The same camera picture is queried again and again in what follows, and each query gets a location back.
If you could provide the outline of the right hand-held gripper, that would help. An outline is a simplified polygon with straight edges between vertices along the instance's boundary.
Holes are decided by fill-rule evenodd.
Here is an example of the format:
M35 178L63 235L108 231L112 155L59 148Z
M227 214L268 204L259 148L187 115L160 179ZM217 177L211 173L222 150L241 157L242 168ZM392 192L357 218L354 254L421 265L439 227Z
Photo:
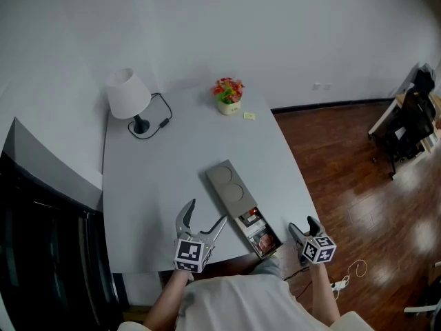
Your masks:
M300 265L330 262L334 257L336 244L328 234L322 233L322 224L319 220L308 216L307 222L310 236L305 237L304 233L295 224L289 223L288 225L288 230L296 242Z

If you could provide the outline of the brown storage box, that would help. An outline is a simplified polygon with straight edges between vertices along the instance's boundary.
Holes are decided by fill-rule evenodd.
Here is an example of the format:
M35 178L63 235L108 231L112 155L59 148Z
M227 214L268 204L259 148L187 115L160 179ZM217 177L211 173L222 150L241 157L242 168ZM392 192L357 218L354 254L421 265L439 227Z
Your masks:
M231 218L238 218L257 206L229 160L206 170L205 174Z

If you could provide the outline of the light wooden desk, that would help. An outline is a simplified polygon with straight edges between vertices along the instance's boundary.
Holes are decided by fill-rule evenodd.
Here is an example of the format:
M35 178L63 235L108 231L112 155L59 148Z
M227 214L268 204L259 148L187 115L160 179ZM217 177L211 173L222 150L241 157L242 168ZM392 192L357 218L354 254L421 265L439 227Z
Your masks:
M379 130L386 122L390 119L391 114L396 108L401 108L402 104L404 103L405 94L398 94L392 101L392 103L389 105L389 107L385 110L385 112L381 115L381 117L375 122L375 124L369 129L368 131L368 137L371 138L377 130ZM400 171L403 171L405 168L410 168L414 165L416 165L418 162L423 160L425 157L429 156L433 149L435 148L435 145L437 144L437 141L441 138L441 130L437 129L435 126L436 121L441 118L441 97L435 94L434 92L431 92L429 94L429 98L435 108L435 119L433 120L433 126L434 126L434 132L432 135L424 138L419 142L419 145L422 146L423 151L417 154L412 159L403 159L402 161L399 160L398 162L395 162L394 159L392 159L393 169L395 173L394 175L397 175Z

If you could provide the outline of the black glass cabinet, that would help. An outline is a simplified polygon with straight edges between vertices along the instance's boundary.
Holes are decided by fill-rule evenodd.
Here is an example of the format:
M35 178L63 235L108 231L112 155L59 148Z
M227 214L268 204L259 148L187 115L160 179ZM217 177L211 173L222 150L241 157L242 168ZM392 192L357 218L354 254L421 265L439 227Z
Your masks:
M14 331L117 331L103 214L0 155L0 297Z

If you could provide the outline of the person's grey trousers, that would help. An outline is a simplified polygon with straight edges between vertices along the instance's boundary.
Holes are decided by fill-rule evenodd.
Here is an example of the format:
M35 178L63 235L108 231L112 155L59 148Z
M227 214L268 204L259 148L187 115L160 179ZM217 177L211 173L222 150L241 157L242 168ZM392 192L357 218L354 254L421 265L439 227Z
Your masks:
M268 274L280 278L281 277L280 260L278 259L278 257L271 256L261 261L249 273L249 275L257 275L257 274Z

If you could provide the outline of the white chair base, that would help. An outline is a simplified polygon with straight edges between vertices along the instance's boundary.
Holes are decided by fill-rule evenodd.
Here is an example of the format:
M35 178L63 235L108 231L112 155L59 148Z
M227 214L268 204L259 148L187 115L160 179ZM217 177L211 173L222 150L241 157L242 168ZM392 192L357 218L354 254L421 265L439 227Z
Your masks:
M438 305L425 305L425 306L419 306L419 307L406 307L403 312L404 313L423 313L423 312L434 312L437 310Z

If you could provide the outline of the white shade table lamp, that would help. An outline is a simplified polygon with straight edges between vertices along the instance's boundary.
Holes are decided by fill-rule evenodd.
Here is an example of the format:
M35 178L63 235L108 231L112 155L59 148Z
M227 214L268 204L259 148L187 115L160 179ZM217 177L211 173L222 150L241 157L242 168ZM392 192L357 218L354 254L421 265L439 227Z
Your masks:
M134 133L144 134L150 123L140 117L150 104L152 95L131 68L113 72L105 82L112 115L117 119L134 119Z

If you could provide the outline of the potted red flowers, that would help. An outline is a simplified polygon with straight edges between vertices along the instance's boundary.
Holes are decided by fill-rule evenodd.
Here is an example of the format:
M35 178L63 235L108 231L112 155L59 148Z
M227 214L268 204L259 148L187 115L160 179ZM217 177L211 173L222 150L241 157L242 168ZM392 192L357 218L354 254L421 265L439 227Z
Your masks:
M211 91L216 98L218 111L226 116L238 112L241 107L244 88L240 79L224 77L216 80Z

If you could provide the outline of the person's right forearm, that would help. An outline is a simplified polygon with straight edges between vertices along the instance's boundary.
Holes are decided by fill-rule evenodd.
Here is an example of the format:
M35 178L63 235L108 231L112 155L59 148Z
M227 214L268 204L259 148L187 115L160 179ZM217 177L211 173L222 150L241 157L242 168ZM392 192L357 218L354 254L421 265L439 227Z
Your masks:
M340 312L331 289L327 269L323 263L310 264L312 285L312 316L326 326L340 318Z

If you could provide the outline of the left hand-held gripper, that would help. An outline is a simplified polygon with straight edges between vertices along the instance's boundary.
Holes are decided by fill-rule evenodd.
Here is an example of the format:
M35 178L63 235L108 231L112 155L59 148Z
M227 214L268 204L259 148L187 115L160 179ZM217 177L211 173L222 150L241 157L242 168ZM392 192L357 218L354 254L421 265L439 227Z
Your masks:
M210 230L190 233L189 223L195 208L195 199L191 199L176 218L177 238L174 265L177 270L201 273L212 256L214 242L227 223L227 216L221 217Z

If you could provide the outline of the person's white shirt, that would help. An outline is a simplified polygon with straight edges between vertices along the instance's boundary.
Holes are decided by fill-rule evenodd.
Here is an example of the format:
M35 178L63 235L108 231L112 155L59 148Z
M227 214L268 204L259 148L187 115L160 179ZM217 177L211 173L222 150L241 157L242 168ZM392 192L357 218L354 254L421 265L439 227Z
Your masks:
M315 319L269 274L218 277L185 287L174 331L373 331L355 312L331 326Z

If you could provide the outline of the person's left forearm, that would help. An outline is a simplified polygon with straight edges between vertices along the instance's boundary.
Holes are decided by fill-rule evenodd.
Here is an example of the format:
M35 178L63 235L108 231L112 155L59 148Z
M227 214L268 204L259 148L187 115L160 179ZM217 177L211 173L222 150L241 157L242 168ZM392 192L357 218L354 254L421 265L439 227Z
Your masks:
M175 270L143 322L151 331L173 331L190 272Z

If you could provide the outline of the wooden stool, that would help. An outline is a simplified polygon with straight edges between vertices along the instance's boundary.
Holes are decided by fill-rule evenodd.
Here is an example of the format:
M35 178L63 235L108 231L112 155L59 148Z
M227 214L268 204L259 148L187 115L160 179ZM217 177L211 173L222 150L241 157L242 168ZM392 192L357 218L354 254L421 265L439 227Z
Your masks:
M122 311L123 320L142 324L151 309L151 306L131 305Z

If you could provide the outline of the brown box drawer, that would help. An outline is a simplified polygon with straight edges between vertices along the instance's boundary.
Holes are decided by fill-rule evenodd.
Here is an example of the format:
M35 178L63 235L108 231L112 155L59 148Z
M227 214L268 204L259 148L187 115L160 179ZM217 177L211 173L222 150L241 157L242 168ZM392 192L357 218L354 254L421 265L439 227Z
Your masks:
M239 225L238 225L239 220L241 220L246 226L248 226L248 225L250 225L254 221L257 221L259 219L265 219L263 217L263 215L261 214L261 212L259 211L259 209L257 207L255 207L255 208L258 210L258 212L255 215L253 215L253 216L250 216L249 213L248 213L249 211L247 211L246 213L236 217L234 219L236 225L239 227ZM264 236L266 234L273 236L274 242L275 242L276 245L267 254L262 254L262 252L260 251L260 248L258 247L258 242L259 242L259 238L261 238L262 236ZM250 246L253 248L254 252L259 257L260 260L264 260L264 259L270 257L282 245L282 242L276 236L275 232L272 230L272 228L268 224L268 222L266 223L266 226L262 230L259 230L256 234L254 234L254 235L252 235L250 237L246 237L245 236L245 238L249 242Z

